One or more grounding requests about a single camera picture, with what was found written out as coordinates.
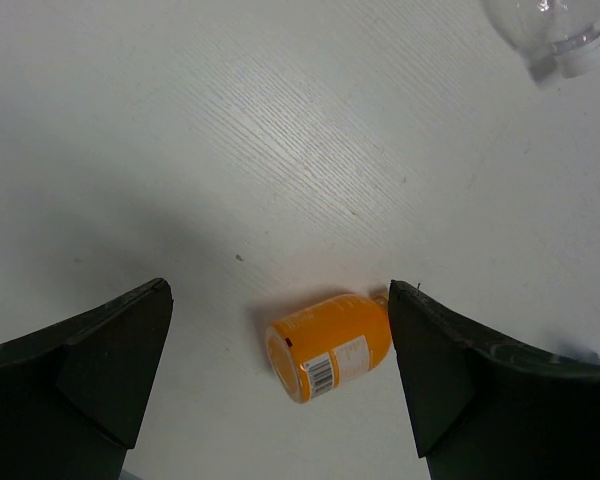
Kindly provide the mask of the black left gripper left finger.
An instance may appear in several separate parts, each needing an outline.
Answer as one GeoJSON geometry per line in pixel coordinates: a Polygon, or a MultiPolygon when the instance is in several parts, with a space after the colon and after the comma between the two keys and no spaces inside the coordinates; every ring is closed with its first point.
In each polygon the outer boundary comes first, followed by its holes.
{"type": "Polygon", "coordinates": [[[117,479],[136,446],[173,311],[153,279],[0,344],[0,479],[117,479]]]}

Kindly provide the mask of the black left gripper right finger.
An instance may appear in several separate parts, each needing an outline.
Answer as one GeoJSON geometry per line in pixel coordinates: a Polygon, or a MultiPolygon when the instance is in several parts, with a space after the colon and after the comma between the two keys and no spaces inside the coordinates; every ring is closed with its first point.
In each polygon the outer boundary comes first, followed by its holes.
{"type": "Polygon", "coordinates": [[[434,479],[600,479],[600,365],[458,314],[404,281],[388,318],[434,479]]]}

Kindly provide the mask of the clear bottle near left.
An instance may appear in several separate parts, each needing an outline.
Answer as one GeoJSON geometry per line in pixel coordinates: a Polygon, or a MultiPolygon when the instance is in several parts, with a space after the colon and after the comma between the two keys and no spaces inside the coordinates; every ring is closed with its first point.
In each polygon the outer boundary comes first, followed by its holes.
{"type": "Polygon", "coordinates": [[[487,0],[481,6],[536,86],[600,67],[600,0],[487,0]]]}

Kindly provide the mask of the orange juice bottle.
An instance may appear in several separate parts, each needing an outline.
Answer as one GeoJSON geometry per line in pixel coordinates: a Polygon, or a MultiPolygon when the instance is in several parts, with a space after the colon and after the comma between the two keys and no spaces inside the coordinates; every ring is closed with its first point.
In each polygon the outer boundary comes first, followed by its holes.
{"type": "Polygon", "coordinates": [[[388,293],[346,293],[272,322],[271,366],[289,397],[307,403],[376,368],[392,345],[388,293]]]}

